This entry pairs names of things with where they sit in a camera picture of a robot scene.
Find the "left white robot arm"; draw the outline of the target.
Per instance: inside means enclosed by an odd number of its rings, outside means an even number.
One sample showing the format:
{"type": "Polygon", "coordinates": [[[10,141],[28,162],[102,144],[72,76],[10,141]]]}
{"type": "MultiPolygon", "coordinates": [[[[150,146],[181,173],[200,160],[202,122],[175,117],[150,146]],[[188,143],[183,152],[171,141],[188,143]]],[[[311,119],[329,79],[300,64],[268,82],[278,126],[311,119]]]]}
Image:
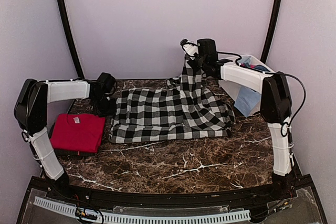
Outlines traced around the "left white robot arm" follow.
{"type": "Polygon", "coordinates": [[[29,143],[48,178],[54,181],[67,178],[48,136],[48,104],[89,99],[99,116],[112,116],[116,112],[116,103],[111,99],[115,89],[116,80],[107,73],[102,73],[97,80],[25,80],[14,107],[14,117],[24,141],[29,143]]]}

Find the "black white plaid shirt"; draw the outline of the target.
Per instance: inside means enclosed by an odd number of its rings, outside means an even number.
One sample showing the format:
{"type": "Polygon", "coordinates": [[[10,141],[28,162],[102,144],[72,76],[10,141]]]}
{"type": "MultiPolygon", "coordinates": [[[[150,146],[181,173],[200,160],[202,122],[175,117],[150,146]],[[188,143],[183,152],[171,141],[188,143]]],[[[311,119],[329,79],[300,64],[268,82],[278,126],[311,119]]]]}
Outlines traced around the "black white plaid shirt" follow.
{"type": "Polygon", "coordinates": [[[202,82],[202,71],[186,56],[180,76],[165,89],[132,88],[117,98],[111,120],[112,143],[189,140],[230,136],[235,115],[202,82]]]}

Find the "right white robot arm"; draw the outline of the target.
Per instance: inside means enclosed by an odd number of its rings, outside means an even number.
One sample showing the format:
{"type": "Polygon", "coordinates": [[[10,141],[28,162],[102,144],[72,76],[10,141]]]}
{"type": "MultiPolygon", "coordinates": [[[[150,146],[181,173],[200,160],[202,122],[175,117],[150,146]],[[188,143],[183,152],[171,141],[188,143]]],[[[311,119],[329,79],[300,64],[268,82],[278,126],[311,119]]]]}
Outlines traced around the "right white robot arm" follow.
{"type": "Polygon", "coordinates": [[[268,67],[251,55],[227,53],[223,59],[186,54],[192,65],[211,77],[219,79],[220,86],[235,101],[235,107],[244,116],[260,111],[267,122],[272,139],[274,166],[268,195],[280,199],[288,191],[293,176],[291,122],[292,100],[288,87],[288,74],[270,72],[268,67]]]}

